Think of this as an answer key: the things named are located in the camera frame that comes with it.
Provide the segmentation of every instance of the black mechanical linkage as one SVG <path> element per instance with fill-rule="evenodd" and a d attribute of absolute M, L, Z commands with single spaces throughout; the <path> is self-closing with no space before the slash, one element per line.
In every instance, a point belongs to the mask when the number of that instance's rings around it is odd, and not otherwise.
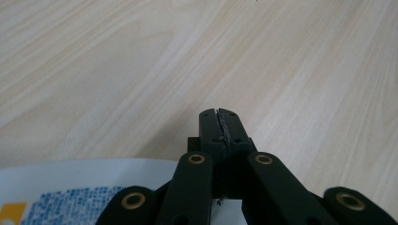
<path fill-rule="evenodd" d="M 257 152 L 236 113 L 199 114 L 199 137 L 189 137 L 173 179 L 152 191 L 118 192 L 97 224 L 207 225 L 212 199 L 241 199 L 250 225 L 398 225 L 355 190 L 330 188 L 313 195 L 275 156 Z"/>

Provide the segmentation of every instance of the wood grain surface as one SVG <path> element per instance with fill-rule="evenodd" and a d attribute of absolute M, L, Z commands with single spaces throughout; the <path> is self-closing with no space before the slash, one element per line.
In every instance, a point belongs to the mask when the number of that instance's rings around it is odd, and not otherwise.
<path fill-rule="evenodd" d="M 316 194 L 398 219 L 398 1 L 0 2 L 0 167 L 177 160 L 236 112 Z"/>

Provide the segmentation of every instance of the screw hole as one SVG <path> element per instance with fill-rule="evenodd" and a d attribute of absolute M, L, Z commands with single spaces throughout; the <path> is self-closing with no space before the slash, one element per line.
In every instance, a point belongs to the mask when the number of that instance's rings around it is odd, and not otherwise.
<path fill-rule="evenodd" d="M 136 204 L 141 201 L 141 197 L 138 195 L 130 196 L 127 198 L 127 204 Z"/>
<path fill-rule="evenodd" d="M 190 221 L 184 215 L 178 215 L 173 219 L 173 225 L 187 225 Z"/>
<path fill-rule="evenodd" d="M 193 156 L 193 157 L 191 158 L 191 160 L 192 160 L 192 161 L 200 161 L 200 160 L 202 160 L 202 158 L 201 158 L 201 157 Z"/>

